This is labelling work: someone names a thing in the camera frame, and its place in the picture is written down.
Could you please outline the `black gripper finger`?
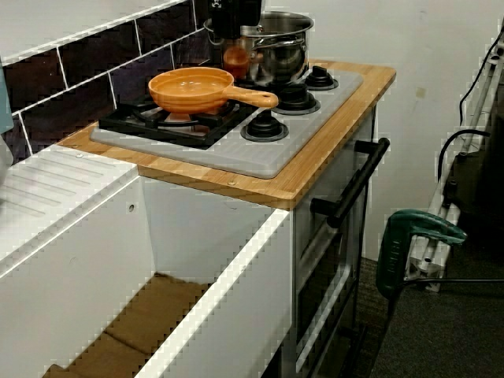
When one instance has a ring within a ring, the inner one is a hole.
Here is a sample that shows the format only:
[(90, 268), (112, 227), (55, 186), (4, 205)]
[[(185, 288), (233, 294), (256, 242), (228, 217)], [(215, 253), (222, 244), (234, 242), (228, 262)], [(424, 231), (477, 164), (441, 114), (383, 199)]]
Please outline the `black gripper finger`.
[(262, 8), (262, 0), (242, 0), (242, 26), (259, 25)]
[(211, 0), (209, 15), (217, 36), (222, 39), (238, 39), (240, 37), (238, 0)]

